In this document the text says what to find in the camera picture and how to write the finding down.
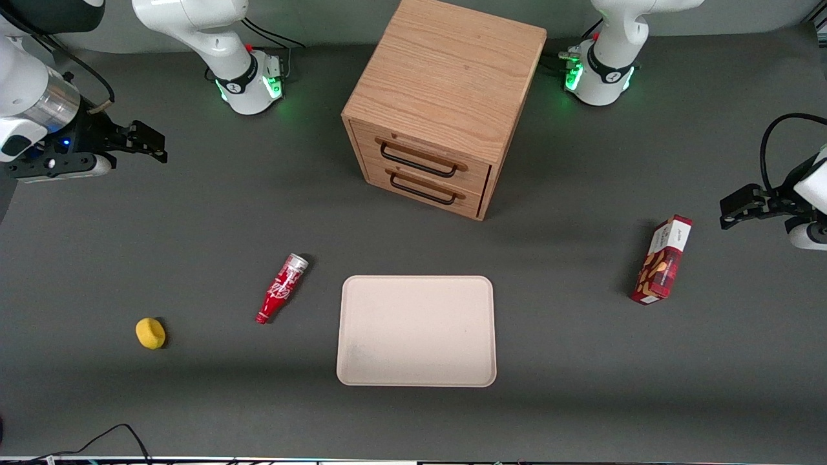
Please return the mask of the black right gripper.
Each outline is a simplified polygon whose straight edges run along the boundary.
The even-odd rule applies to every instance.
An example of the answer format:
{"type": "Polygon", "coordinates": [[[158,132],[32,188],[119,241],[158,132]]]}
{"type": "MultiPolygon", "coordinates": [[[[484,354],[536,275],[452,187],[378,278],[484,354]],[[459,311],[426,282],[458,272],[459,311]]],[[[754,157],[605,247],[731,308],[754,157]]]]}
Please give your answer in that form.
{"type": "Polygon", "coordinates": [[[165,136],[142,121],[132,121],[127,128],[113,123],[106,112],[89,114],[80,107],[73,121],[63,129],[63,153],[109,153],[123,151],[148,155],[160,163],[168,162],[165,136]]]}

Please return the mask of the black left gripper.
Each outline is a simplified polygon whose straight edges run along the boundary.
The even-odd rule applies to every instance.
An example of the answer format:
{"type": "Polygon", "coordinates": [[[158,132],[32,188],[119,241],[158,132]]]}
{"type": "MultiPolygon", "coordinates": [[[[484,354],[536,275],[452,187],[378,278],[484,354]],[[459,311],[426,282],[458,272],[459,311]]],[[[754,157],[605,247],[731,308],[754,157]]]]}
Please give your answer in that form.
{"type": "Polygon", "coordinates": [[[764,189],[757,183],[748,183],[720,200],[720,228],[723,231],[750,220],[765,220],[769,214],[807,217],[812,206],[795,192],[808,170],[791,170],[780,185],[773,187],[764,171],[764,189]]]}

